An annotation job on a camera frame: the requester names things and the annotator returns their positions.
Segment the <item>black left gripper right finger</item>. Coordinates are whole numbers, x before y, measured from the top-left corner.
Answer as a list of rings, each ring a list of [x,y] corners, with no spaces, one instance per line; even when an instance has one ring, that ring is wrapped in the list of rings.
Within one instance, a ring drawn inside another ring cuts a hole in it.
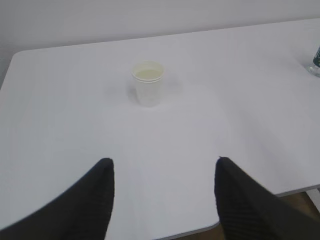
[[[228,157],[215,164],[214,194],[226,240],[318,240],[320,223],[269,192]]]

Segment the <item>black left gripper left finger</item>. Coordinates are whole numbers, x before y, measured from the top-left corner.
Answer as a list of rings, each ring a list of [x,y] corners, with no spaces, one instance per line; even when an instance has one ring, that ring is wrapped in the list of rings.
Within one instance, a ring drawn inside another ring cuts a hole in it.
[[[2,229],[2,240],[103,240],[114,205],[114,163],[99,160],[60,196]]]

